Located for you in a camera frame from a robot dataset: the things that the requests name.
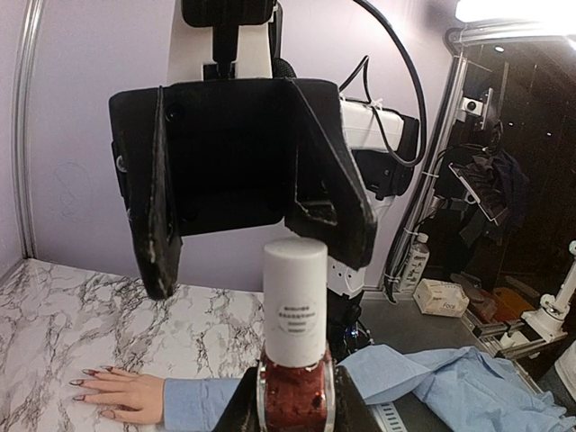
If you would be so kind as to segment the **dark red nail polish bottle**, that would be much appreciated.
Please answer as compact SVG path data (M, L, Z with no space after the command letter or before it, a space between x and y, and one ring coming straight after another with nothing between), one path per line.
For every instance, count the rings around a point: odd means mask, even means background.
M335 429L336 385L329 350L313 365L291 368L263 353L256 369L256 410L262 431Z

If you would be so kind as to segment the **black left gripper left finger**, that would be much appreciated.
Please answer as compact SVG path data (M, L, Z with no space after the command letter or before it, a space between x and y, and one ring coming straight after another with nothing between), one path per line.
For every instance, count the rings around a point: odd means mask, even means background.
M257 368L250 367L242 376L213 432L257 432Z

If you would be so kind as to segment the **person's hand with painted nails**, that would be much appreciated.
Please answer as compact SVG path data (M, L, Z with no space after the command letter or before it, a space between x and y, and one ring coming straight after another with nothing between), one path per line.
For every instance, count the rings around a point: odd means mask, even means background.
M74 396L74 401L102 406L100 416L116 422L135 425L163 422L165 379L111 365L84 369L82 374L82 378L69 382L85 390Z

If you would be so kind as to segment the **forearm in blue sleeve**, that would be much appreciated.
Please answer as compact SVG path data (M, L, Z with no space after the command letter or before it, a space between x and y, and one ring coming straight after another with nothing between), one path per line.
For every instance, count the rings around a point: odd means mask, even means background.
M412 392L453 431L569 431L575 426L550 392L532 393L509 360L474 346L404 355L373 345L341 364L365 404L396 401ZM166 430L213 430L238 385L236 378L166 380Z

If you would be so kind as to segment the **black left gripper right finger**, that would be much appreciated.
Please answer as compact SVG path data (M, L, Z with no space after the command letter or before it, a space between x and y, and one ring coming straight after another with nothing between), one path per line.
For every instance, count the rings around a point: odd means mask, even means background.
M335 369L335 432L380 432L371 410L365 405L352 377L344 366Z

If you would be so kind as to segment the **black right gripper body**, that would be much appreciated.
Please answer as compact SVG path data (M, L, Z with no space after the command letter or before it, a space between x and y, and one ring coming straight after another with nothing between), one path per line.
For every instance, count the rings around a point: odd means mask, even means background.
M187 82L165 89L172 188L181 236L280 222L290 198L293 144L286 82L251 78ZM124 92L147 90L133 89ZM153 95L109 101L112 148L130 110L153 122Z

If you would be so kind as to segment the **white nail polish cap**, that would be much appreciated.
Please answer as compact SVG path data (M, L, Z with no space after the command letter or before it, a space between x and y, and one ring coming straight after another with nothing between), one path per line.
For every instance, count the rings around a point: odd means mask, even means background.
M328 248L283 238L264 246L265 353L290 368L315 365L326 351Z

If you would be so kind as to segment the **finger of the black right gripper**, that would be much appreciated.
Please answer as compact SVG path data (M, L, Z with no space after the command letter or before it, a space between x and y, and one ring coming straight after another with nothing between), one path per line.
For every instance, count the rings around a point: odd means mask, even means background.
M324 80L290 79L286 95L293 151L285 226L324 242L346 266L365 267L378 222L346 142L338 88Z
M127 121L116 123L114 165L142 282L149 298L162 301L174 294L182 248L170 173L165 89L124 92L116 99L127 104L149 94L153 122L138 116L144 108L140 103L129 111Z

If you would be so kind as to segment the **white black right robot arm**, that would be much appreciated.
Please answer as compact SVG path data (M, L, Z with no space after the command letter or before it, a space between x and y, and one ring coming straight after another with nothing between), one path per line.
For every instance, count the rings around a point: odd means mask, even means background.
M185 236L283 223L354 269L376 236L371 198L412 172L353 145L334 83L250 78L179 83L109 101L112 152L148 296L172 296Z

